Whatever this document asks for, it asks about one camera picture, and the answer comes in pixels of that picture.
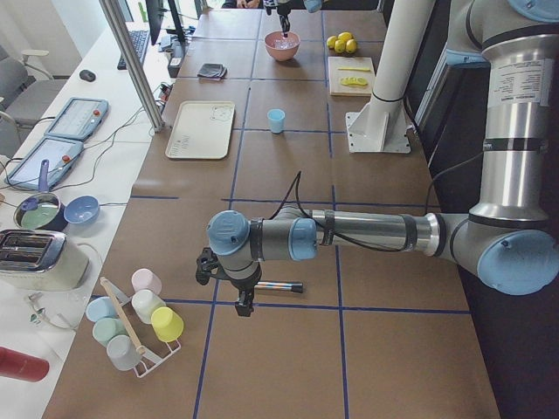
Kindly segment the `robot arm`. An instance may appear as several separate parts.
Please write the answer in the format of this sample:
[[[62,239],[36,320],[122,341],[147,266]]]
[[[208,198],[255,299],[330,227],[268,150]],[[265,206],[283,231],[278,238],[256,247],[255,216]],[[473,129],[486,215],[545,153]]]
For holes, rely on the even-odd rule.
[[[306,10],[309,13],[315,13],[320,10],[323,5],[322,0],[303,0],[303,1],[277,1],[276,11],[279,15],[279,24],[284,38],[291,30],[289,15],[292,10]]]
[[[549,95],[558,56],[555,1],[454,1],[446,61],[490,67],[479,202],[465,214],[382,215],[281,204],[268,219],[227,210],[208,223],[196,279],[230,282],[238,315],[253,310],[266,260],[313,258],[320,246],[421,251],[510,295],[540,291],[558,273],[558,246],[540,206]]]

